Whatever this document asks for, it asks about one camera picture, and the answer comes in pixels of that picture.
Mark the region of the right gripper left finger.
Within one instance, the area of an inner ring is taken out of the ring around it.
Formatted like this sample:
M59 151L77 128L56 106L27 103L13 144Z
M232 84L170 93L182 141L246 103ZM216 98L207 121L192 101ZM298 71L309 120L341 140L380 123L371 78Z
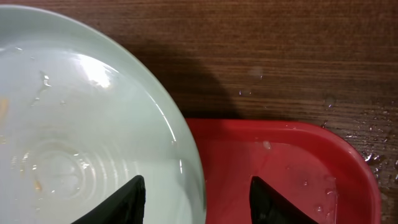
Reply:
M145 203L144 178L136 175L72 224L143 224Z

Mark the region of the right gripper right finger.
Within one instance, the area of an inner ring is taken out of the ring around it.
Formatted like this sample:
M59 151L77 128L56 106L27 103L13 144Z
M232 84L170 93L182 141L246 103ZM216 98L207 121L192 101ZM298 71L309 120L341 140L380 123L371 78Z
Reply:
M249 190L252 224L317 224L258 176Z

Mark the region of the light blue plate top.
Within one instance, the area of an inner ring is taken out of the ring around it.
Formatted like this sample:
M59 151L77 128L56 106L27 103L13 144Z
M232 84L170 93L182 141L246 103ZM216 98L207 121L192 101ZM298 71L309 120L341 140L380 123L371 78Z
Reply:
M144 223L204 223L185 119L126 49L69 17L1 6L1 222L73 223L135 176Z

